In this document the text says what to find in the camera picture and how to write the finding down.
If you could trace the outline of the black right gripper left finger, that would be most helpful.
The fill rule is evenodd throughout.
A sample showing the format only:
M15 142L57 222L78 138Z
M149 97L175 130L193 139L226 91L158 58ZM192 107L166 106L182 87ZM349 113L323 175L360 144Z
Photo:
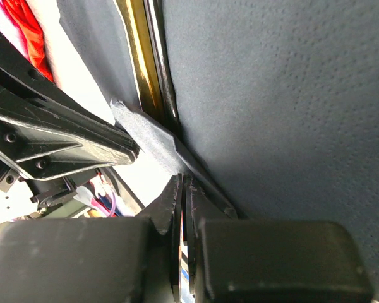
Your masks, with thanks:
M139 214L22 220L0 233L0 302L179 302L183 177Z

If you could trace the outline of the dark blue paper napkin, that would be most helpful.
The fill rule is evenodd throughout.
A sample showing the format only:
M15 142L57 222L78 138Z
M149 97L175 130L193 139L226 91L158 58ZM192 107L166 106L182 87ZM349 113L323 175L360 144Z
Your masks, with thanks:
M239 216L341 224L379 300L379 1L158 1L177 143L138 111L113 2L57 5L149 155L187 160Z

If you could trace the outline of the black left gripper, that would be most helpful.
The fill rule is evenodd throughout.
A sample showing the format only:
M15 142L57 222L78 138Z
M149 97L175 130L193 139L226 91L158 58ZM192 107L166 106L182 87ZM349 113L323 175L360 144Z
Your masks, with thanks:
M139 212L143 203L110 167L132 164L139 150L127 132L76 103L0 32L0 221L63 203L98 174ZM24 181L10 168L41 181Z

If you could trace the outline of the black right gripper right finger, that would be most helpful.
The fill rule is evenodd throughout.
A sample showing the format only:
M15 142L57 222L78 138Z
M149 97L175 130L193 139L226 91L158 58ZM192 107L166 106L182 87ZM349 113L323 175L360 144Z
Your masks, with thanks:
M189 289L196 302L371 302L359 249L326 221L238 219L186 177Z

